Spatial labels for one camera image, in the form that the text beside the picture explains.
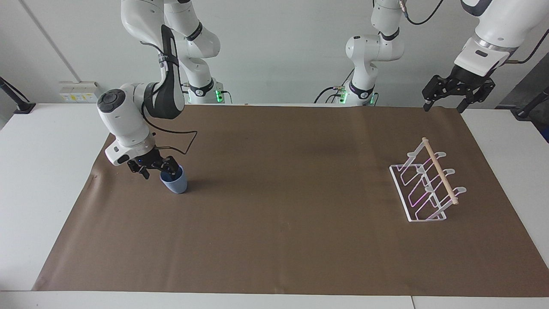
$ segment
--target white table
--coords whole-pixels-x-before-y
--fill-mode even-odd
[[[549,265],[549,145],[508,111],[463,117]],[[30,292],[107,134],[94,104],[39,104],[0,130],[0,308],[549,308],[549,298]]]

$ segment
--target white robotic arm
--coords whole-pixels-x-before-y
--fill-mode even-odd
[[[460,95],[463,112],[483,102],[495,87],[490,75],[524,42],[526,35],[549,13],[548,0],[461,0],[469,14],[479,18],[473,36],[454,61],[447,78],[435,75],[422,91],[428,111],[441,98]]]
[[[165,16],[176,32],[165,24]],[[202,26],[190,0],[122,0],[121,19],[132,36],[158,51],[161,80],[124,84],[101,95],[97,103],[99,115],[116,137],[105,154],[112,164],[127,163],[132,172],[147,179],[147,169],[175,176],[177,162],[171,156],[162,158],[143,115],[146,109],[152,117],[173,119],[183,111],[180,66],[189,77],[188,84],[197,101],[217,103],[217,83],[200,58],[216,56],[219,39]]]
[[[377,35],[358,35],[346,45],[347,57],[355,65],[350,81],[345,84],[343,102],[349,105],[364,105],[370,99],[378,74],[374,61],[393,61],[404,53],[404,42],[399,36],[402,10],[399,0],[376,0],[372,25]]]

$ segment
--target wooden handle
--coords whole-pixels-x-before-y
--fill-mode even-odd
[[[433,149],[429,144],[429,140],[426,137],[422,138],[422,140],[423,140],[423,145],[425,145],[427,152],[429,152],[429,157],[431,157],[431,160],[433,160],[433,164],[435,165],[436,171],[439,173],[440,179],[442,180],[442,183],[446,188],[446,192],[448,192],[448,196],[452,200],[452,204],[457,205],[458,204],[457,197],[453,193],[453,189],[450,186],[450,183],[448,182],[448,178],[446,178],[446,175],[444,175],[444,171],[442,170],[442,167],[440,167],[440,163],[435,157],[435,153],[433,152]]]

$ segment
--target brown paper sheet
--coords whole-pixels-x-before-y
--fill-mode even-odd
[[[199,130],[187,156],[163,152],[188,192],[101,152],[34,290],[549,296],[547,267],[453,109],[187,106],[154,122]],[[389,173],[422,136],[468,189],[444,222],[409,223]],[[156,138],[185,149],[190,136]]]

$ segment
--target light blue plastic cup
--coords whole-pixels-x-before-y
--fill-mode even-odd
[[[187,176],[181,165],[177,169],[175,180],[171,180],[171,175],[168,172],[160,172],[160,180],[175,194],[181,194],[187,189]]]

